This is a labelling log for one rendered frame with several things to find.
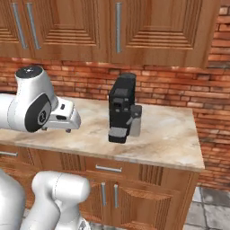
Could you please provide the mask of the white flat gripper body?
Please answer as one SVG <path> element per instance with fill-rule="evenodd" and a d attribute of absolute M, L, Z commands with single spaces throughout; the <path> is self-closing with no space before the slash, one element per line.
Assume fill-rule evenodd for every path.
<path fill-rule="evenodd" d="M 79 129 L 81 118 L 76 109 L 55 110 L 50 113 L 45 128 Z"/>

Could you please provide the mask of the wooden drawer front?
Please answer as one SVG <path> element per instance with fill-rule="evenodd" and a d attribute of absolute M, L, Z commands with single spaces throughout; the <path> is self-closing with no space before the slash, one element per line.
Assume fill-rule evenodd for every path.
<path fill-rule="evenodd" d="M 0 151 L 18 153 L 17 157 L 0 155 L 0 165 L 9 167 L 33 165 L 30 153 L 26 147 L 0 145 Z"/>
<path fill-rule="evenodd" d="M 112 168 L 122 167 L 122 172 L 107 172 L 95 169 L 95 165 L 101 165 Z M 85 158 L 85 170 L 90 173 L 97 173 L 112 179 L 137 180 L 139 175 L 139 164 L 129 162 L 115 161 L 111 159 L 102 159 L 97 157 Z"/>

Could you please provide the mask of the black coffee machine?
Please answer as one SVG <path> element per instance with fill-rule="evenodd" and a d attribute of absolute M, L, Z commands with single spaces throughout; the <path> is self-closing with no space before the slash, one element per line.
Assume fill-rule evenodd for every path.
<path fill-rule="evenodd" d="M 135 104 L 137 76 L 122 73 L 109 93 L 109 141 L 125 144 L 127 137 L 138 137 L 141 129 L 142 106 Z"/>

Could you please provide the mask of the wooden base cupboard door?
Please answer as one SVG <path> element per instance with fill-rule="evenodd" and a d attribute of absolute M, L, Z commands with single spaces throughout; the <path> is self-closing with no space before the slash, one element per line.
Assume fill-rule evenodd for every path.
<path fill-rule="evenodd" d="M 114 207 L 114 184 L 119 207 Z M 112 224 L 129 230 L 173 230 L 179 214 L 180 192 L 160 186 L 115 181 L 111 185 Z"/>
<path fill-rule="evenodd" d="M 101 183 L 106 183 L 106 206 L 102 205 Z M 87 200 L 79 205 L 83 217 L 91 222 L 108 224 L 111 220 L 110 190 L 106 180 L 90 179 L 91 192 Z"/>

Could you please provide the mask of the wooden wall cupboard door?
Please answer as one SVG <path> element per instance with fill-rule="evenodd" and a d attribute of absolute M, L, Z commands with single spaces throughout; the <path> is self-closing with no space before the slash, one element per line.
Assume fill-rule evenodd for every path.
<path fill-rule="evenodd" d="M 116 52 L 116 6 L 121 52 Z M 207 65 L 221 0 L 111 0 L 111 62 L 125 65 Z"/>
<path fill-rule="evenodd" d="M 41 49 L 35 49 L 26 3 L 32 12 Z M 32 55 L 39 59 L 108 62 L 109 0 L 23 0 Z"/>
<path fill-rule="evenodd" d="M 21 20 L 27 49 L 22 48 L 16 21 L 13 14 L 12 3 L 18 4 L 18 13 Z M 0 0 L 0 57 L 4 58 L 30 58 L 31 44 L 28 26 L 23 9 L 23 0 Z"/>

